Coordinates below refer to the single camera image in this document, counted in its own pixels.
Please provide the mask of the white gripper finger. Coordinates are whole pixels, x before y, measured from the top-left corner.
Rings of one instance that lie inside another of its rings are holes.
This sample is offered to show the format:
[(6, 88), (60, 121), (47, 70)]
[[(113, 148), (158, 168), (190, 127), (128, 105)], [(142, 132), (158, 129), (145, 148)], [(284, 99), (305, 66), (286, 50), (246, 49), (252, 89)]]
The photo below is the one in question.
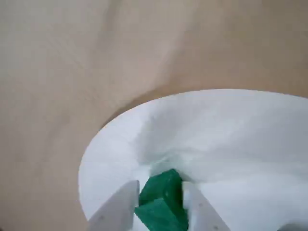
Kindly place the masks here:
[(119, 188), (89, 219), (89, 231), (131, 231), (140, 183), (131, 180)]
[(188, 231), (230, 231), (210, 202), (191, 182), (182, 183), (183, 207), (188, 214)]

